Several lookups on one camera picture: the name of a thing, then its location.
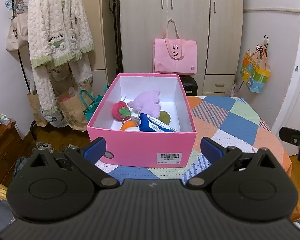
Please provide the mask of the pink cardboard box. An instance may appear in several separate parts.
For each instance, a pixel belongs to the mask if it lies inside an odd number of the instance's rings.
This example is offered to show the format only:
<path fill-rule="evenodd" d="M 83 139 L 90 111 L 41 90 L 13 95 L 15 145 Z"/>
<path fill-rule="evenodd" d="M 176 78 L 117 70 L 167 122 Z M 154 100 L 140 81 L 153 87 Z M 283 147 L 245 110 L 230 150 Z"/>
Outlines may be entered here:
<path fill-rule="evenodd" d="M 143 92 L 159 98 L 169 124 L 135 111 L 129 103 Z M 180 77 L 174 74 L 121 73 L 108 88 L 87 124 L 91 140 L 103 137 L 101 160 L 120 166 L 185 167 L 196 138 L 196 128 Z"/>

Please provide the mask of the orange makeup sponge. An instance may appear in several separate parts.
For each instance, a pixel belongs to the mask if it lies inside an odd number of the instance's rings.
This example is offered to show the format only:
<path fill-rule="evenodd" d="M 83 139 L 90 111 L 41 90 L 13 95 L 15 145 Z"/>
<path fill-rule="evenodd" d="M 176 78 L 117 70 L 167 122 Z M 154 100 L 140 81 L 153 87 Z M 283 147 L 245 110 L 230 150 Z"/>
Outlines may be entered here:
<path fill-rule="evenodd" d="M 127 120 L 127 121 L 125 121 L 125 122 L 122 124 L 120 130 L 121 130 L 121 131 L 125 131 L 125 130 L 127 130 L 127 129 L 129 129 L 129 128 L 134 128 L 134 127 L 138 127 L 138 125 L 136 124 L 136 122 L 133 121 L 133 120 Z"/>

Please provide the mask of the red strawberry plush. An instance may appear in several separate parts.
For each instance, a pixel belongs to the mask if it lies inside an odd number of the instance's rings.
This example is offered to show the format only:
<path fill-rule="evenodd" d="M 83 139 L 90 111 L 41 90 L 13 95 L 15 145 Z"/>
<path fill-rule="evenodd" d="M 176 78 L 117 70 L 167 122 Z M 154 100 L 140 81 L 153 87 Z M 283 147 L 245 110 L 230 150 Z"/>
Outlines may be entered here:
<path fill-rule="evenodd" d="M 127 104 L 123 101 L 115 103 L 111 109 L 113 118 L 117 121 L 127 121 L 131 118 L 131 111 Z"/>

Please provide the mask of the green makeup sponge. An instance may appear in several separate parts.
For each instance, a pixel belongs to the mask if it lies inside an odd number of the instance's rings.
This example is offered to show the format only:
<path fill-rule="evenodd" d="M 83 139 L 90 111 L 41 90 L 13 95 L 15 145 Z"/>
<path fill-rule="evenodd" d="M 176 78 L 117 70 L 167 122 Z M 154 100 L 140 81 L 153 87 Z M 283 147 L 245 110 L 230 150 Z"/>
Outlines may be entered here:
<path fill-rule="evenodd" d="M 166 125 L 170 124 L 171 116 L 166 111 L 160 111 L 159 120 Z"/>

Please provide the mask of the blue wet wipes pack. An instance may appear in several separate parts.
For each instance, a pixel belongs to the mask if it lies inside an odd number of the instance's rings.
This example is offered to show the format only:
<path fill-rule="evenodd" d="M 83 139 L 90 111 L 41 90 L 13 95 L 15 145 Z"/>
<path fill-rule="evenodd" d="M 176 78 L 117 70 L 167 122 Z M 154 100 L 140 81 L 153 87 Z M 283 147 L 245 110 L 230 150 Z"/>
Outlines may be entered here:
<path fill-rule="evenodd" d="M 178 131 L 169 125 L 161 122 L 150 115 L 141 113 L 139 115 L 139 129 L 142 132 L 166 132 L 166 133 L 178 133 Z"/>

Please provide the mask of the purple plush toy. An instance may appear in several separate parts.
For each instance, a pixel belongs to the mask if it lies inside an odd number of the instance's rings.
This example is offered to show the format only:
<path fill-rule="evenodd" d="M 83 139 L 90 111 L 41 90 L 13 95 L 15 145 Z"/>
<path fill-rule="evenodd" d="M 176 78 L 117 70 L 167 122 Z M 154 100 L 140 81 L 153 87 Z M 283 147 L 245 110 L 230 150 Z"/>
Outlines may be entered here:
<path fill-rule="evenodd" d="M 158 89 L 142 92 L 127 105 L 136 113 L 144 113 L 158 119 L 161 111 L 159 95 Z"/>

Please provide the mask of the white round plush toy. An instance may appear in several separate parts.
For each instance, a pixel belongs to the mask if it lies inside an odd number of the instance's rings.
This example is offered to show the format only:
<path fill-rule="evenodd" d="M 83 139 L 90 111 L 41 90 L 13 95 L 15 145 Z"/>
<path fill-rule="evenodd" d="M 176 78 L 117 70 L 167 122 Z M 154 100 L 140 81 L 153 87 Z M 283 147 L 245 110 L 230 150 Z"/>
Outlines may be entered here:
<path fill-rule="evenodd" d="M 125 131 L 129 131 L 129 132 L 139 132 L 140 129 L 138 127 L 129 127 L 127 129 L 125 129 Z"/>

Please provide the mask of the patchwork tablecloth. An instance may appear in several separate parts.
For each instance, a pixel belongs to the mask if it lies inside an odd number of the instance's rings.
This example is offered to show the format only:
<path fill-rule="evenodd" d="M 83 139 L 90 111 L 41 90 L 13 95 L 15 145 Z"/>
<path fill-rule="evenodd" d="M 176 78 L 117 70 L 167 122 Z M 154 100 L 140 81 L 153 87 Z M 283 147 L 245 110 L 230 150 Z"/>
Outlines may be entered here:
<path fill-rule="evenodd" d="M 216 143 L 236 146 L 243 152 L 256 153 L 261 147 L 270 149 L 287 175 L 291 175 L 292 162 L 279 139 L 266 122 L 243 98 L 225 96 L 189 96 L 188 102 L 197 130 L 189 161 L 181 168 L 147 168 L 106 164 L 95 165 L 118 181 L 124 179 L 181 179 L 186 182 L 211 164 L 200 150 L 203 137 Z"/>

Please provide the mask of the teal bag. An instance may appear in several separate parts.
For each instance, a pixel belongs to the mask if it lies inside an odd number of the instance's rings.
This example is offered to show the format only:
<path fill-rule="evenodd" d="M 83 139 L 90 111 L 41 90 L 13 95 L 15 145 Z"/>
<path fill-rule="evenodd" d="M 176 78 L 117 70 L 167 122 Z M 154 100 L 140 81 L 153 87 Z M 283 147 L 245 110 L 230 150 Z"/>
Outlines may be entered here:
<path fill-rule="evenodd" d="M 91 100 L 90 104 L 87 104 L 86 101 L 83 99 L 83 94 L 87 95 L 88 98 Z M 83 102 L 83 105 L 85 106 L 85 110 L 83 111 L 83 114 L 87 122 L 89 122 L 93 114 L 95 113 L 97 107 L 99 106 L 101 100 L 103 99 L 103 95 L 98 95 L 95 98 L 87 90 L 82 89 L 79 93 L 79 96 L 81 101 Z"/>

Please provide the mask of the brown paper bag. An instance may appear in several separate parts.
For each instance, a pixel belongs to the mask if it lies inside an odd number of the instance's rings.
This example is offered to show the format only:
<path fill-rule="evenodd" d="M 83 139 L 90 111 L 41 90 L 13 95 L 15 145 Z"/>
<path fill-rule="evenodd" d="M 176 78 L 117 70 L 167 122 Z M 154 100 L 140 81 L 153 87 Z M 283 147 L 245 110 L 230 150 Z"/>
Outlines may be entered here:
<path fill-rule="evenodd" d="M 86 106 L 80 98 L 77 86 L 64 86 L 62 94 L 57 97 L 58 105 L 67 124 L 74 130 L 84 132 L 87 130 L 87 119 L 84 115 Z"/>

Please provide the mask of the grey sneakers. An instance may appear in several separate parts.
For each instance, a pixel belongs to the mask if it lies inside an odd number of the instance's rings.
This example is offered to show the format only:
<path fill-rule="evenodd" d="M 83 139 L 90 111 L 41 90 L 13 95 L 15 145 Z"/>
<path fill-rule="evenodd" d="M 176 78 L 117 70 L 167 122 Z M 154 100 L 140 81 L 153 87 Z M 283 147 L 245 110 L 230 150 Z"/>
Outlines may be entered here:
<path fill-rule="evenodd" d="M 32 149 L 32 153 L 36 152 L 37 150 L 48 150 L 50 153 L 53 153 L 55 149 L 47 142 L 38 141 L 36 142 L 36 146 Z"/>

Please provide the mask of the black suitcase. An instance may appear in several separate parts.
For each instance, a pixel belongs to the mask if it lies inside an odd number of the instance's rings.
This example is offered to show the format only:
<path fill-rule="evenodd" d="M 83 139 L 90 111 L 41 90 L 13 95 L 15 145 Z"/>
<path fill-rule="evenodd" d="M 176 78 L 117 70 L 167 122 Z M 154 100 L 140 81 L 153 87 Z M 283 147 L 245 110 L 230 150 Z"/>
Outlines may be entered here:
<path fill-rule="evenodd" d="M 180 80 L 187 96 L 196 96 L 198 85 L 195 79 L 190 75 L 180 75 Z"/>

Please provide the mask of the colourful paper gift bag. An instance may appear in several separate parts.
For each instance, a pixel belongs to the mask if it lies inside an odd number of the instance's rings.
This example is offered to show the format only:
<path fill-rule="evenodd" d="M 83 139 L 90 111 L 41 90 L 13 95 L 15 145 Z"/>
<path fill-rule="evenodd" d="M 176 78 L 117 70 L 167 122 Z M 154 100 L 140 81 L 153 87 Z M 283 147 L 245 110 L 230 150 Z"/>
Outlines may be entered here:
<path fill-rule="evenodd" d="M 250 92 L 261 93 L 271 75 L 267 62 L 268 43 L 269 38 L 264 35 L 263 43 L 258 44 L 254 52 L 250 49 L 245 52 L 240 74 Z"/>

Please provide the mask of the wooden side cabinet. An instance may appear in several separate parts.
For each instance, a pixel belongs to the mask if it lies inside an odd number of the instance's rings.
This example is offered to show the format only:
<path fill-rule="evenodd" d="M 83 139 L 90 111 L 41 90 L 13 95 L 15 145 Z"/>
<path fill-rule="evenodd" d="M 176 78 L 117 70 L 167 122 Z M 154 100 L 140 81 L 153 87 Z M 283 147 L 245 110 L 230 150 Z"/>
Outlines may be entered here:
<path fill-rule="evenodd" d="M 0 125 L 0 184 L 10 184 L 16 161 L 23 154 L 23 150 L 23 142 L 15 127 L 15 121 Z"/>

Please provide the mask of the pink tote bag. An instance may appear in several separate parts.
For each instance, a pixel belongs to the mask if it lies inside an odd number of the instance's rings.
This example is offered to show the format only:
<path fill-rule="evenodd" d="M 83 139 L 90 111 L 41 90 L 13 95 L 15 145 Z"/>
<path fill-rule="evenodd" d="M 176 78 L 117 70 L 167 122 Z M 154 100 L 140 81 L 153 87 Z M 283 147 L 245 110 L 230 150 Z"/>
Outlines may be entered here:
<path fill-rule="evenodd" d="M 175 30 L 175 39 L 168 38 L 168 25 L 163 38 L 153 42 L 153 72 L 194 75 L 198 73 L 197 42 L 183 40 Z"/>

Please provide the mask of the cream knit cardigan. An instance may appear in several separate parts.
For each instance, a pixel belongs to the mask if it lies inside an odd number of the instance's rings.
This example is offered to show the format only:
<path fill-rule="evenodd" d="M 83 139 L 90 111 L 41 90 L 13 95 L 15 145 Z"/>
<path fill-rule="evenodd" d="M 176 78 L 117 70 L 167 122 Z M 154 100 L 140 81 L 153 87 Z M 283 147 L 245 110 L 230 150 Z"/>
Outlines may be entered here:
<path fill-rule="evenodd" d="M 94 43 L 82 0 L 29 0 L 27 32 L 34 83 L 42 111 L 58 111 L 48 74 L 69 64 L 78 85 L 91 83 Z"/>

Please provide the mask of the beige canvas tote bag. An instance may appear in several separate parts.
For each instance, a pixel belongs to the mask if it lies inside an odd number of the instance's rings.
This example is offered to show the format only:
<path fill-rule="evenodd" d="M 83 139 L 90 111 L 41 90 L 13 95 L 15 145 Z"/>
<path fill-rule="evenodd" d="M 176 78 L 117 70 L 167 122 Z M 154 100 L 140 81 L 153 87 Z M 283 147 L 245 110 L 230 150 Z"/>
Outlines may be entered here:
<path fill-rule="evenodd" d="M 14 20 L 10 21 L 10 29 L 8 32 L 7 40 L 6 40 L 6 50 L 8 52 L 17 51 L 19 42 L 18 42 L 18 33 L 20 24 L 23 26 L 22 33 L 26 34 L 27 44 L 28 44 L 28 32 L 27 32 L 27 12 L 21 10 L 21 12 L 17 12 L 17 14 L 21 14 L 21 17 L 17 17 Z"/>

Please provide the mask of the beige wardrobe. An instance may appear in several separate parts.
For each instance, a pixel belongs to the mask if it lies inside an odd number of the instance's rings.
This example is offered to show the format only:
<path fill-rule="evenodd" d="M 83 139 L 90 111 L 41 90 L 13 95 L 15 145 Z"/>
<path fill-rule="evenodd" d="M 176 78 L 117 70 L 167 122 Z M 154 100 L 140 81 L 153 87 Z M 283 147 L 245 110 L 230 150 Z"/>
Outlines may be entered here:
<path fill-rule="evenodd" d="M 221 96 L 234 84 L 243 0 L 83 0 L 95 48 L 93 91 L 119 73 L 150 73 L 153 42 L 164 32 L 197 43 L 198 95 Z"/>

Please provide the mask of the black clothes rack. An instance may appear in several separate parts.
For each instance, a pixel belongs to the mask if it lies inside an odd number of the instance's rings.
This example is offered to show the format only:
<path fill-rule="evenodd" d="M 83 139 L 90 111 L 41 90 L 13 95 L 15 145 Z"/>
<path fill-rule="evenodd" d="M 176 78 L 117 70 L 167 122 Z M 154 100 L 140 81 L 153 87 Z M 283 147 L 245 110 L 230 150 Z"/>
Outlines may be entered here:
<path fill-rule="evenodd" d="M 23 0 L 12 0 L 12 11 L 13 11 L 12 12 L 12 19 L 13 20 L 15 18 L 17 18 L 18 16 L 21 17 L 21 14 L 19 14 L 19 15 L 17 14 L 17 10 L 19 9 L 19 4 L 22 3 L 22 2 L 23 2 Z M 25 69 L 24 69 L 24 66 L 23 66 L 23 62 L 22 62 L 22 59 L 21 59 L 21 54 L 20 54 L 20 48 L 27 45 L 27 37 L 26 37 L 26 34 L 22 33 L 22 29 L 23 29 L 23 26 L 20 24 L 20 26 L 18 28 L 18 30 L 19 30 L 19 33 L 18 33 L 19 46 L 18 46 L 17 52 L 18 52 L 19 62 L 20 62 L 21 70 L 23 72 L 24 80 L 25 80 L 25 83 L 27 85 L 28 92 L 30 93 L 31 92 L 30 83 L 29 83 L 29 80 L 27 79 Z M 30 133 L 31 133 L 32 138 L 33 138 L 34 141 L 37 140 L 37 135 L 34 132 L 34 126 L 35 125 L 36 125 L 36 121 L 33 120 L 33 122 L 30 125 Z"/>

